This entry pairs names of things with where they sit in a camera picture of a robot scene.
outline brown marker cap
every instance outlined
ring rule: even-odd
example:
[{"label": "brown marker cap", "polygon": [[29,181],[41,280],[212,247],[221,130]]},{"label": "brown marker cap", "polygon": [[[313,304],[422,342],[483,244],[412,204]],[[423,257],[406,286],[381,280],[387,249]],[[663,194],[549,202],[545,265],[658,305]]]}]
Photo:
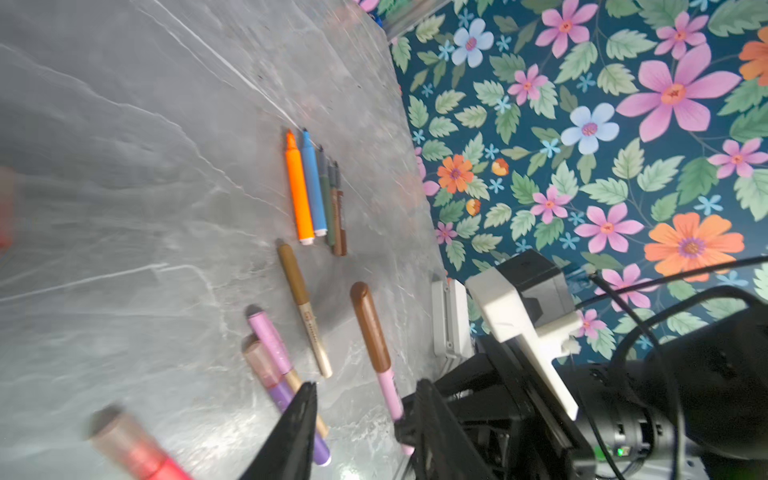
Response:
[{"label": "brown marker cap", "polygon": [[349,296],[352,297],[352,305],[355,307],[357,322],[360,324],[362,339],[366,342],[373,369],[377,373],[384,373],[392,366],[392,360],[389,359],[389,351],[386,348],[386,340],[379,323],[379,316],[376,314],[376,307],[373,305],[371,290],[366,283],[358,282],[352,285]]},{"label": "brown marker cap", "polygon": [[303,305],[310,301],[310,295],[306,292],[304,277],[299,270],[299,264],[296,262],[296,256],[293,255],[293,248],[288,244],[277,247],[277,254],[280,255],[280,261],[283,263],[283,269],[286,272],[290,291],[293,292],[293,299],[296,305]]}]

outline floral wallpaper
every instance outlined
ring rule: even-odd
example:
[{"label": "floral wallpaper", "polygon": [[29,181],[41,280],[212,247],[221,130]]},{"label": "floral wallpaper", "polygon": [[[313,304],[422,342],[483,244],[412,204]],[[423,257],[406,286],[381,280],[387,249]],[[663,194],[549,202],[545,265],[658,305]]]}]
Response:
[{"label": "floral wallpaper", "polygon": [[[766,25],[768,0],[455,0],[397,38],[449,277],[535,248],[621,288],[765,254]],[[768,300],[768,266],[624,297],[648,318],[714,285]],[[569,286],[577,301],[600,292]],[[665,342],[742,307],[712,300],[656,334]],[[634,327],[615,303],[580,314],[580,362],[610,358]],[[470,315],[486,333],[472,302]]]}]

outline gray marble surface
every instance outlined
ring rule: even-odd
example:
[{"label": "gray marble surface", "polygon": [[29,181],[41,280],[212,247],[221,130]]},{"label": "gray marble surface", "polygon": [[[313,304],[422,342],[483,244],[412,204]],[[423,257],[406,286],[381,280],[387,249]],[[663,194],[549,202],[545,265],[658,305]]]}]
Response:
[{"label": "gray marble surface", "polygon": [[[349,288],[371,285],[405,395],[439,369],[444,271],[383,31],[342,0],[2,0],[0,72],[0,165],[16,172],[0,476],[127,478],[86,441],[118,402],[193,477],[238,478],[278,419],[240,354],[257,303],[319,381],[333,463],[313,478],[391,478],[402,454]],[[299,126],[341,165],[348,257],[298,245],[282,138]]]}]

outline orange flower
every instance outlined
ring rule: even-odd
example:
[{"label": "orange flower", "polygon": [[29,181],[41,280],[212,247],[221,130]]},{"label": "orange flower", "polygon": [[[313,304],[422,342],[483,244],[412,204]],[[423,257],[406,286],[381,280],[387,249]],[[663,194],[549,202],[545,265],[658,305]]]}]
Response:
[{"label": "orange flower", "polygon": [[[660,223],[648,236],[659,243],[645,246],[645,258],[656,264],[656,271],[662,275],[674,275],[703,266],[717,265],[735,260],[726,253],[744,250],[744,236],[741,233],[725,233],[731,223],[718,216],[710,215],[699,225],[699,214],[680,214],[672,219],[674,228]],[[686,278],[689,282],[706,282],[708,273]]]},{"label": "orange flower", "polygon": [[467,212],[473,217],[480,213],[480,200],[472,198],[467,202]]},{"label": "orange flower", "polygon": [[463,192],[467,189],[467,183],[475,178],[471,169],[472,163],[464,160],[461,155],[455,155],[452,159],[446,157],[442,161],[442,167],[437,169],[440,187],[448,190],[450,194],[455,194],[457,190]]},{"label": "orange flower", "polygon": [[509,173],[509,164],[503,158],[497,158],[491,165],[491,170],[499,177],[504,177]]},{"label": "orange flower", "polygon": [[751,60],[742,65],[739,71],[744,80],[760,77],[757,84],[768,87],[768,27],[761,28],[757,36],[762,41],[748,42],[739,54],[739,59]]}]

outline pink flower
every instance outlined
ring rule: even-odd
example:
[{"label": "pink flower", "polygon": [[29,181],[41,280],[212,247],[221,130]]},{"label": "pink flower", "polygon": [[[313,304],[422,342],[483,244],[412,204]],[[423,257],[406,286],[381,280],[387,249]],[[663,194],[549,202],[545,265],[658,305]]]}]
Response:
[{"label": "pink flower", "polygon": [[450,245],[453,243],[453,239],[458,233],[453,230],[453,222],[438,222],[437,228],[435,229],[435,235],[437,236],[438,245],[442,245],[443,242],[445,242],[445,245]]},{"label": "pink flower", "polygon": [[432,180],[427,180],[426,182],[424,181],[424,178],[427,176],[427,169],[424,167],[424,161],[422,160],[422,148],[416,147],[413,153],[416,154],[416,164],[419,166],[419,175],[421,175],[422,182],[424,182],[422,184],[424,187],[424,194],[427,197],[431,197],[437,194],[438,190],[440,190],[440,185],[438,185],[437,182],[433,182]]},{"label": "pink flower", "polygon": [[[619,275],[616,270],[606,269],[603,270],[603,280],[610,283],[614,290],[619,290],[638,283],[647,282],[650,278],[640,278],[640,267],[638,267],[636,263],[632,263],[631,265],[627,265],[627,268],[624,269],[624,278],[621,278],[621,275]],[[641,292],[653,292],[658,287],[658,285],[649,286],[648,288],[635,290],[634,292],[622,293],[619,297],[627,303],[632,302],[637,307],[650,308],[650,300]],[[601,288],[596,289],[594,292],[597,295],[605,293]],[[618,303],[611,302],[611,305],[617,312],[621,310]]]},{"label": "pink flower", "polygon": [[579,8],[578,0],[565,0],[563,2],[563,16],[561,17],[557,10],[550,8],[541,13],[541,20],[548,27],[536,38],[536,45],[543,47],[554,42],[552,53],[556,58],[563,56],[568,50],[568,37],[574,43],[582,43],[589,40],[589,30],[582,27],[581,23],[592,18],[598,11],[598,4],[590,3]]},{"label": "pink flower", "polygon": [[635,235],[643,230],[643,224],[637,220],[625,220],[627,216],[627,205],[618,204],[611,207],[608,211],[608,217],[599,207],[587,207],[587,218],[594,222],[594,225],[586,223],[579,225],[574,229],[580,237],[594,237],[589,240],[589,251],[598,253],[605,249],[605,241],[611,243],[611,248],[617,252],[626,253],[629,249],[629,242],[622,237],[624,235]]},{"label": "pink flower", "polygon": [[581,328],[578,330],[578,333],[574,335],[576,338],[586,335],[591,339],[596,339],[598,337],[598,330],[603,330],[607,327],[605,322],[596,320],[598,311],[594,308],[587,310],[586,313],[582,313],[581,310],[578,310],[577,313],[581,319]]},{"label": "pink flower", "polygon": [[538,65],[536,64],[531,65],[528,69],[528,75],[523,70],[517,70],[515,72],[515,80],[518,83],[513,84],[507,89],[507,93],[518,96],[518,105],[524,104],[528,98],[531,100],[541,98],[538,88],[544,86],[549,81],[544,75],[538,74]]},{"label": "pink flower", "polygon": [[671,50],[672,58],[680,60],[687,50],[686,43],[695,47],[707,41],[707,37],[699,30],[707,24],[709,19],[709,16],[701,15],[690,20],[688,12],[681,12],[674,19],[674,28],[661,27],[656,30],[656,35],[664,41],[656,47],[654,53],[656,55],[664,55]]},{"label": "pink flower", "polygon": [[710,111],[691,98],[722,97],[741,81],[729,71],[716,71],[696,80],[712,60],[706,43],[692,48],[677,64],[674,81],[670,69],[662,61],[646,60],[640,64],[638,80],[654,91],[632,94],[625,98],[616,111],[625,117],[637,117],[653,110],[640,124],[640,139],[659,138],[670,126],[672,112],[680,128],[705,131],[710,126]]},{"label": "pink flower", "polygon": [[712,165],[721,165],[717,169],[717,178],[730,177],[733,170],[736,170],[739,177],[752,177],[754,172],[752,165],[764,164],[768,161],[768,154],[756,152],[762,141],[762,138],[753,138],[742,147],[731,139],[724,141],[723,151],[728,155],[717,154],[708,158]]},{"label": "pink flower", "polygon": [[544,223],[552,223],[552,214],[557,215],[560,218],[566,218],[568,212],[565,211],[561,205],[565,205],[571,201],[571,197],[568,195],[559,195],[558,189],[555,185],[550,185],[547,189],[547,196],[536,192],[533,194],[533,199],[538,205],[534,205],[531,208],[531,213],[534,215],[541,215],[541,221]]}]

